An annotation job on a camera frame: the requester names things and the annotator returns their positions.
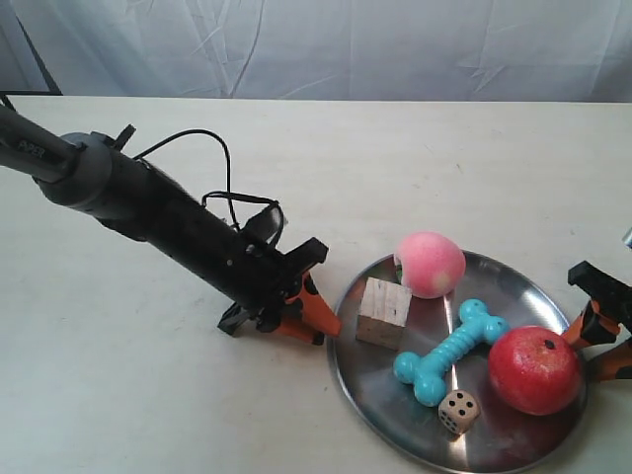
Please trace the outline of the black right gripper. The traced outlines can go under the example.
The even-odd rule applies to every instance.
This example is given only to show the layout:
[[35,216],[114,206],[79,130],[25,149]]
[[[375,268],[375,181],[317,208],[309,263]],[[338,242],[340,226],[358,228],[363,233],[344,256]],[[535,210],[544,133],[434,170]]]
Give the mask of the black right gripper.
[[[631,330],[631,287],[628,284],[589,262],[580,262],[568,270],[568,284],[577,286],[591,299],[562,335],[571,348],[578,351],[614,343],[620,333],[619,324]],[[592,381],[630,379],[631,372],[630,340],[592,359]]]

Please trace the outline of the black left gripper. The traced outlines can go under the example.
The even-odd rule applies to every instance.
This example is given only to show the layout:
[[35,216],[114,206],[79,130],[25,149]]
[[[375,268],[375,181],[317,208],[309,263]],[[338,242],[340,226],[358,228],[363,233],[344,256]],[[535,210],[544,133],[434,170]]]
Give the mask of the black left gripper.
[[341,333],[341,320],[310,275],[328,253],[314,237],[284,254],[202,205],[174,199],[162,215],[162,251],[233,301],[218,324],[229,335],[248,319],[262,333],[310,345]]

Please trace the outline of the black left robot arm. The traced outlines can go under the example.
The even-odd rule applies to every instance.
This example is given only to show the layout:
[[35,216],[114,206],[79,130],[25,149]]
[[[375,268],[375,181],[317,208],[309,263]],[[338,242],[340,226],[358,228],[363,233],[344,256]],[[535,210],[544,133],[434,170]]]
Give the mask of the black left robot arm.
[[310,238],[284,254],[280,203],[230,189],[193,198],[150,164],[145,152],[122,150],[134,134],[96,131],[56,136],[1,105],[1,164],[31,176],[46,198],[95,218],[131,240],[146,242],[231,299],[218,327],[232,335],[252,320],[320,346],[339,336],[342,322],[310,275],[328,248]]

